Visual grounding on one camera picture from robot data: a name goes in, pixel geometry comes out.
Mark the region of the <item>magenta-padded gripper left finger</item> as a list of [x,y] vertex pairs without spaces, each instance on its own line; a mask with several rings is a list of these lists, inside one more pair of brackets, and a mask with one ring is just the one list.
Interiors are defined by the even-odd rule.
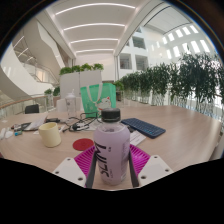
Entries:
[[81,187],[92,188],[95,168],[95,147],[91,146],[75,158],[65,158],[53,171],[53,174]]

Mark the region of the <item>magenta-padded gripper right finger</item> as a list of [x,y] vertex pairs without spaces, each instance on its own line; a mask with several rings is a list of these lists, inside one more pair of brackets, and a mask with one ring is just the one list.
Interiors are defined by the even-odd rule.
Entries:
[[134,188],[143,187],[173,173],[159,155],[149,155],[134,145],[130,146],[129,167]]

